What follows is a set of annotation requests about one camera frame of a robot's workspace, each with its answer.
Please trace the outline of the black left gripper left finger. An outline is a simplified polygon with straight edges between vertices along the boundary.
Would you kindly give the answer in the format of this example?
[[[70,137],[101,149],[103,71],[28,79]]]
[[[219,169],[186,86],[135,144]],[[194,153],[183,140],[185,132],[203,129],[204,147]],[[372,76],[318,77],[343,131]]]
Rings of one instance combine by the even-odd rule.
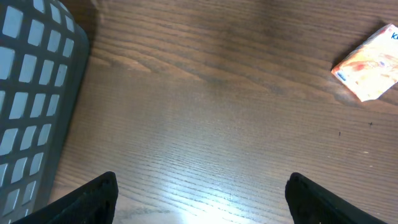
[[[12,224],[112,224],[118,192],[116,174],[108,171]]]

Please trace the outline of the orange small box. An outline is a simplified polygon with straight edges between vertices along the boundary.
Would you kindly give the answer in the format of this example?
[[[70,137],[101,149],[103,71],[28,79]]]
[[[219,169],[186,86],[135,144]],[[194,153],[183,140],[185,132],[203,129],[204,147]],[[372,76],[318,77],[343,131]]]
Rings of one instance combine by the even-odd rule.
[[[397,83],[397,27],[388,24],[379,29],[331,73],[360,101],[378,99]]]

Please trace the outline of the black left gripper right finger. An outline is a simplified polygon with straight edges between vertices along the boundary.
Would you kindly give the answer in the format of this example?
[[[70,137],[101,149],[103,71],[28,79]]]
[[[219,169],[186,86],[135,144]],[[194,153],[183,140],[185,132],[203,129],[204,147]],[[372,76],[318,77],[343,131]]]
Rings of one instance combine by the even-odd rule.
[[[285,199],[294,223],[386,224],[298,172],[287,181]]]

